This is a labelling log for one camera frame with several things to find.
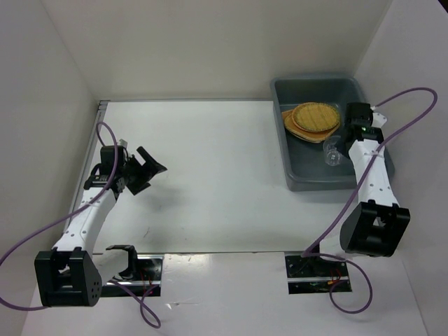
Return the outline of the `grey plastic bin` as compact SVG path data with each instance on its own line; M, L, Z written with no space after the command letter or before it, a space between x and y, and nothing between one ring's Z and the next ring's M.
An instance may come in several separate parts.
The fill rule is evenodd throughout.
M354 188L349 150L363 140L384 139L358 82L318 73L275 78L270 87L288 189Z

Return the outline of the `round woven bamboo tray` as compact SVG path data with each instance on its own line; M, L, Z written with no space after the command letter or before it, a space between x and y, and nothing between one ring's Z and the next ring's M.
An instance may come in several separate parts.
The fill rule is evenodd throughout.
M328 104L309 102L298 105L292 112L293 122L309 132L324 132L340 123L339 111Z

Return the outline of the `clear plastic cup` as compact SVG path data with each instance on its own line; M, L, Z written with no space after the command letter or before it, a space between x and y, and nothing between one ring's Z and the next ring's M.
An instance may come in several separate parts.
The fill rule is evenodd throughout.
M342 154L337 149L340 139L341 136L330 136L323 142L324 161L328 166L335 167L342 161Z

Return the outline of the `fan-shaped woven bamboo tray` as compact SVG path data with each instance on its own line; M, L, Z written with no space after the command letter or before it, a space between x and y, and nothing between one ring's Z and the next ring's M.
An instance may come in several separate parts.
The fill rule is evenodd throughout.
M297 137L303 141L307 141L309 143L318 144L325 141L332 135L332 132L324 132L324 133L297 133L290 132L294 137Z

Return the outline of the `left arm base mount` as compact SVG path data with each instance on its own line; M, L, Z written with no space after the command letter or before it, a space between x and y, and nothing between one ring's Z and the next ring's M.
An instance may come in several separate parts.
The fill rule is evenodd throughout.
M163 255L138 253L136 270L132 273L119 273L112 280L139 298L144 294L148 297L160 297L163 260Z

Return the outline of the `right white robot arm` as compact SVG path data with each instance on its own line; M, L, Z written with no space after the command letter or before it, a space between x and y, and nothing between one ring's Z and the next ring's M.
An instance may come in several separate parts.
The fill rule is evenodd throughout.
M392 256L410 222L389 181L382 125L386 118L368 103L346 105L344 128L337 149L352 162L358 205L341 226L339 242L346 253Z

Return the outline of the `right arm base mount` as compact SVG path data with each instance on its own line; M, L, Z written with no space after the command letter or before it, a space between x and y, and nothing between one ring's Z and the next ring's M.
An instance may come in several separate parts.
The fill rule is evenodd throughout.
M299 253L286 253L284 259L290 295L329 293L335 284L334 293L352 291L345 262L302 258Z

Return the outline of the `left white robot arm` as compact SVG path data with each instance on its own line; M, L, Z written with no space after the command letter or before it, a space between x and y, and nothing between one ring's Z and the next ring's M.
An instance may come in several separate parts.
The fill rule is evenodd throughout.
M130 280L140 270L133 245L112 245L99 255L94 247L102 226L120 194L133 195L149 188L150 180L167 169L144 147L139 162L124 145L103 146L100 161L83 186L79 213L49 251L38 252L34 267L44 307L93 307L103 285L115 276Z

